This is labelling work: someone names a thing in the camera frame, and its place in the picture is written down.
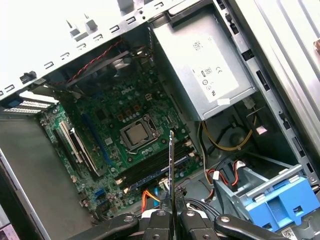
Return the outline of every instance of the red wire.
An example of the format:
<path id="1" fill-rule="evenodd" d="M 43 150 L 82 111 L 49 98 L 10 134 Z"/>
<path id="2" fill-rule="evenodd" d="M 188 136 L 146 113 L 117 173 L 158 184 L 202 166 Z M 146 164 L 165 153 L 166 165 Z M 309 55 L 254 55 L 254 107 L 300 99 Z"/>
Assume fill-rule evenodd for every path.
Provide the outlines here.
<path id="1" fill-rule="evenodd" d="M 238 162 L 238 161 L 239 161 L 239 160 L 237 160 L 237 161 L 235 161 L 235 162 L 233 163 L 233 171 L 234 171 L 235 180 L 234 180 L 234 182 L 231 184 L 231 186 L 235 186 L 235 185 L 237 185 L 238 182 L 239 182 L 239 175 L 238 175 L 238 171 L 237 171 L 237 169 L 236 169 L 236 165 L 237 165 L 237 162 Z M 207 172 L 208 177 L 210 176 L 211 173 L 213 173 L 213 172 L 215 172 L 215 171 L 216 171 L 215 169 L 210 169 L 210 170 Z M 221 179 L 222 179 L 222 181 L 224 182 L 224 184 L 225 184 L 225 185 L 228 185 L 228 181 L 225 179 L 225 176 L 224 176 L 221 172 L 219 172 L 219 176 L 221 177 Z"/>
<path id="2" fill-rule="evenodd" d="M 79 75 L 85 71 L 90 65 L 92 65 L 95 61 L 103 58 L 112 48 L 114 48 L 115 46 L 117 46 L 118 44 L 120 44 L 122 42 L 122 40 L 117 41 L 115 44 L 109 46 L 107 48 L 107 50 L 105 50 L 100 56 L 97 56 L 96 58 L 92 59 L 90 62 L 88 62 L 86 65 L 84 65 L 84 67 L 82 67 L 72 78 L 70 78 L 68 81 L 60 81 L 60 82 L 56 82 L 53 85 L 61 85 L 61 84 L 69 84 L 71 83 L 73 80 L 75 80 L 77 77 L 79 77 Z"/>
<path id="3" fill-rule="evenodd" d="M 233 170 L 234 170 L 235 180 L 234 180 L 234 182 L 231 184 L 231 186 L 237 185 L 237 183 L 238 183 L 238 181 L 239 181 L 238 171 L 237 171 L 237 169 L 236 169 L 236 165 L 237 165 L 237 162 L 238 162 L 238 161 L 239 161 L 239 160 L 237 160 L 237 161 L 235 161 L 235 162 L 233 163 Z"/>
<path id="4" fill-rule="evenodd" d="M 210 169 L 210 170 L 207 172 L 208 176 L 209 176 L 211 173 L 215 172 L 215 171 L 216 171 L 215 169 Z M 227 182 L 227 180 L 225 179 L 225 176 L 223 176 L 223 174 L 222 174 L 221 172 L 219 172 L 219 176 L 221 177 L 221 179 L 222 179 L 222 181 L 224 182 L 224 184 L 228 185 L 228 182 Z"/>

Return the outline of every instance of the screw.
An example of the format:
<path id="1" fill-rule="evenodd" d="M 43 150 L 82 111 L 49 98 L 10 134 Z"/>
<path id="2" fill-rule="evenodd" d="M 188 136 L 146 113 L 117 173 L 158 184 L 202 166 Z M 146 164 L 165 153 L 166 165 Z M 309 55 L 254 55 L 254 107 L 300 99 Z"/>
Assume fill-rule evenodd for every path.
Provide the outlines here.
<path id="1" fill-rule="evenodd" d="M 134 219 L 132 218 L 132 216 L 126 216 L 123 221 L 125 221 L 125 222 L 132 222 L 133 220 L 134 220 Z"/>
<path id="2" fill-rule="evenodd" d="M 157 211 L 156 214 L 157 214 L 158 216 L 164 216 L 164 215 L 166 215 L 166 212 L 159 210 L 159 211 Z"/>
<path id="3" fill-rule="evenodd" d="M 210 237 L 208 234 L 203 235 L 202 238 L 203 238 L 203 239 L 206 239 L 206 240 L 211 239 L 211 237 Z"/>
<path id="4" fill-rule="evenodd" d="M 228 218 L 227 216 L 222 216 L 221 221 L 224 223 L 228 223 L 228 222 L 230 222 L 230 218 Z"/>
<path id="5" fill-rule="evenodd" d="M 189 216 L 189 217 L 192 217 L 195 215 L 195 212 L 194 211 L 187 211 L 186 214 Z"/>

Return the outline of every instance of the blue plastic latch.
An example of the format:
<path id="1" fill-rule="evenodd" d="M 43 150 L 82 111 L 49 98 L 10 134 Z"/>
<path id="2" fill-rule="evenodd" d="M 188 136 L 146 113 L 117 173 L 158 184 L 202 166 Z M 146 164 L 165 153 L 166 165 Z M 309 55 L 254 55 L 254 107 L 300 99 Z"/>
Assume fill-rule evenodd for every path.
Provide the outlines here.
<path id="1" fill-rule="evenodd" d="M 252 222 L 270 231 L 277 231 L 294 222 L 302 223 L 302 217 L 320 207 L 308 180 L 299 177 L 293 183 L 284 181 L 259 202 L 245 207 Z"/>

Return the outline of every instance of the yellow wire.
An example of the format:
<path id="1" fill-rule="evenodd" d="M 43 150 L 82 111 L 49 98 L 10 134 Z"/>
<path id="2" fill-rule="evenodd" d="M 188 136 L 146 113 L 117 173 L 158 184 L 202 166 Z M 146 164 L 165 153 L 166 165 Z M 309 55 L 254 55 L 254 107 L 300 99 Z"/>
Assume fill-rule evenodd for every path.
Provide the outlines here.
<path id="1" fill-rule="evenodd" d="M 253 125 L 256 125 L 256 122 L 257 122 L 257 117 L 255 116 L 254 117 L 254 120 L 253 120 Z M 245 137 L 245 139 L 237 146 L 233 146 L 233 147 L 225 147 L 225 146 L 220 146 L 219 144 L 217 144 L 213 138 L 210 136 L 210 133 L 207 129 L 207 126 L 205 125 L 205 122 L 203 121 L 202 123 L 202 126 L 203 126 L 203 130 L 204 130 L 204 133 L 205 135 L 210 139 L 210 141 L 216 145 L 218 148 L 224 150 L 224 151 L 235 151 L 235 150 L 239 150 L 241 147 L 243 147 L 249 140 L 249 138 L 251 137 L 253 131 L 250 130 L 248 135 Z"/>
<path id="2" fill-rule="evenodd" d="M 145 193 L 146 193 L 150 198 L 153 198 L 153 199 L 156 200 L 157 202 L 160 202 L 160 200 L 159 200 L 157 197 L 153 196 L 148 190 L 145 190 Z"/>

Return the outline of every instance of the ram slot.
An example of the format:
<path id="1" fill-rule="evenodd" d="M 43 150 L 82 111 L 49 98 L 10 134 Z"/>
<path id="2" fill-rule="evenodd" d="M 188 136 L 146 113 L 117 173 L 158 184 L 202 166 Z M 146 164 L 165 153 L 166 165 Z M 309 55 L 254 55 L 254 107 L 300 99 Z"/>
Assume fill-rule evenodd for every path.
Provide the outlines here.
<path id="1" fill-rule="evenodd" d="M 193 151 L 194 148 L 190 140 L 176 142 L 174 158 L 177 159 L 177 164 L 181 164 L 189 159 L 190 156 L 193 156 Z M 141 186 L 166 172 L 169 169 L 168 166 L 169 149 L 166 148 L 121 172 L 115 179 L 115 182 L 118 185 L 122 184 L 126 189 L 131 190 L 134 186 Z"/>

